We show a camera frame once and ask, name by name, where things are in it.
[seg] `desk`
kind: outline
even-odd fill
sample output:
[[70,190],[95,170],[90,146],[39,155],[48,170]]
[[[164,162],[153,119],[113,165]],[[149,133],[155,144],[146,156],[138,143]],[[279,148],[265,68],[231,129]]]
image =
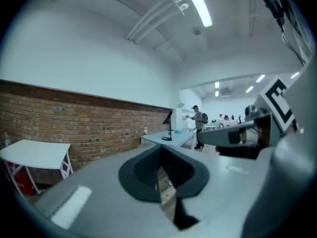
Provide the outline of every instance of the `desk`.
[[219,127],[219,124],[217,124],[217,123],[204,124],[203,130],[209,129],[209,128],[215,129],[218,127]]
[[[40,194],[40,191],[31,177],[28,167],[59,169],[63,179],[65,179],[69,176],[69,172],[73,173],[68,155],[69,147],[70,144],[45,143],[24,139],[2,149],[0,151],[0,158],[4,160],[8,174],[21,196],[23,196],[23,194],[16,184],[14,176],[23,167],[26,168],[34,189]],[[12,168],[9,167],[8,162],[18,164],[19,166],[15,168],[14,165],[12,170]]]
[[223,121],[223,126],[233,126],[233,125],[238,125],[238,121],[235,120],[224,120]]
[[144,141],[149,141],[161,145],[172,145],[172,146],[181,146],[186,143],[188,140],[192,139],[191,149],[195,147],[195,131],[183,131],[182,133],[176,133],[172,135],[172,141],[162,140],[162,137],[169,137],[168,131],[153,133],[150,135],[141,136],[141,143]]

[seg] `black cutout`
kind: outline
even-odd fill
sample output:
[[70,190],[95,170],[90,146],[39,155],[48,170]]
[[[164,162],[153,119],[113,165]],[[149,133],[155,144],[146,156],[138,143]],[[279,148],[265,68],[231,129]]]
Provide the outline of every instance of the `black cutout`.
[[176,201],[174,224],[182,230],[190,228],[198,222],[199,221],[195,217],[187,215],[182,201],[178,198]]
[[239,142],[241,141],[240,132],[238,130],[229,132],[228,137],[230,144],[239,144]]
[[119,170],[119,181],[136,199],[160,202],[155,185],[161,166],[174,185],[177,198],[198,195],[209,180],[204,164],[168,146],[157,145],[126,161]]

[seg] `fluorescent light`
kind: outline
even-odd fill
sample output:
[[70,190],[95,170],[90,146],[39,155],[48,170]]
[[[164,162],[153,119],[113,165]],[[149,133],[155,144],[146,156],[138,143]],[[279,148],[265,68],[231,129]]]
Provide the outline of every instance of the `fluorescent light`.
[[211,18],[210,18],[210,15],[204,0],[192,0],[192,1],[198,11],[200,18],[202,19],[204,26],[205,27],[211,26],[212,21],[211,21]]
[[257,79],[257,83],[259,83],[262,79],[264,79],[265,75],[261,75],[258,79]]
[[246,93],[250,92],[252,89],[253,89],[253,86],[250,86],[248,90],[246,91]]
[[293,76],[291,76],[291,79],[293,79],[294,77],[296,77],[299,74],[299,72],[297,71]]

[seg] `cable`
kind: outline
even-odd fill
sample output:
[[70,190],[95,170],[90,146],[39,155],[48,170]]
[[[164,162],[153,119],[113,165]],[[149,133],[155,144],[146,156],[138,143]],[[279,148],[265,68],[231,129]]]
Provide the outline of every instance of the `cable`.
[[301,62],[301,64],[303,66],[305,66],[306,62],[305,60],[297,53],[297,51],[293,48],[293,46],[288,42],[288,40],[286,39],[284,32],[282,32],[282,40],[285,43],[285,45],[294,52],[294,54],[297,56],[297,58],[299,59],[299,61]]

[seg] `table leg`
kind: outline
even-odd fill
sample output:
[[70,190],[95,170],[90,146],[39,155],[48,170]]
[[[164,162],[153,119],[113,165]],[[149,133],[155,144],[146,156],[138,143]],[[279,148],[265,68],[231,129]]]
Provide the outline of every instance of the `table leg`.
[[26,169],[26,172],[28,173],[28,176],[29,176],[29,178],[30,178],[30,180],[31,180],[31,183],[32,183],[34,189],[36,190],[36,193],[41,194],[40,190],[39,190],[38,187],[36,186],[36,184],[35,184],[35,182],[34,182],[32,176],[31,176],[31,174],[30,174],[29,168],[28,168],[28,167],[25,167],[25,169]]
[[67,156],[67,161],[68,161],[68,163],[69,163],[70,172],[73,174],[74,172],[73,172],[73,168],[71,167],[71,163],[70,163],[70,159],[69,159],[69,154],[68,154],[68,152],[67,152],[66,156]]
[[63,179],[66,179],[67,177],[69,177],[69,173],[72,173],[72,174],[74,173],[73,168],[71,167],[68,152],[66,153],[66,158],[67,158],[67,162],[63,161],[61,164],[61,167],[59,168],[61,176],[63,177]]
[[193,135],[192,145],[191,145],[190,149],[194,150],[195,146],[196,146],[196,133]]
[[8,170],[8,174],[9,174],[9,176],[10,176],[10,178],[11,178],[11,180],[12,180],[12,182],[13,182],[15,188],[16,188],[16,190],[19,192],[19,194],[20,194],[22,197],[24,197],[23,194],[22,194],[22,192],[21,192],[21,190],[20,190],[20,188],[19,188],[19,186],[18,186],[18,184],[15,182],[14,176],[13,176],[12,173],[11,173],[11,170],[10,170],[10,167],[9,167],[9,165],[8,165],[8,162],[7,162],[7,161],[4,161],[4,163],[5,163],[6,169]]

